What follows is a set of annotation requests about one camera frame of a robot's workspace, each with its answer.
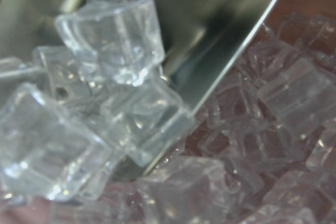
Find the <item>stainless steel ice scoop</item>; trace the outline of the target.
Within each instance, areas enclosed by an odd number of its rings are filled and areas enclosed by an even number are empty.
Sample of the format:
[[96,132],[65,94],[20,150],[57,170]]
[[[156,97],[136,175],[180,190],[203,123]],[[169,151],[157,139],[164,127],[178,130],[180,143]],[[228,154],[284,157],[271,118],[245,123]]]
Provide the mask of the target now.
[[[233,65],[277,0],[155,0],[163,33],[164,73],[197,111]],[[27,59],[56,43],[56,15],[83,0],[1,0],[1,56]]]

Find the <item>pile of clear ice cubes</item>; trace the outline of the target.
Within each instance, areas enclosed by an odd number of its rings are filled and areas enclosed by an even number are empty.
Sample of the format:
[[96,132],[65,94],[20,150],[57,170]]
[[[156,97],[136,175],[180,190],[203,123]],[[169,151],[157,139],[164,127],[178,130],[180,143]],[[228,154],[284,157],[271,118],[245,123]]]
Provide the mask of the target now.
[[87,0],[1,57],[1,223],[335,223],[335,19],[262,26],[200,112],[152,0]]

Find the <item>pink bowl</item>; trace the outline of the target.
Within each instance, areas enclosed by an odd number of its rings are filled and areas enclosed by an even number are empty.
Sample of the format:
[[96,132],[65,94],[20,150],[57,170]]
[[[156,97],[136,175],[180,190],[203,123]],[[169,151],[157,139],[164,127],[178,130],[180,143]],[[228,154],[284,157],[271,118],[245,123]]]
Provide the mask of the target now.
[[[277,29],[280,20],[291,13],[304,16],[320,14],[335,18],[335,0],[278,0],[266,23]],[[1,214],[1,223],[47,223],[50,202],[36,198],[30,205],[12,208]]]

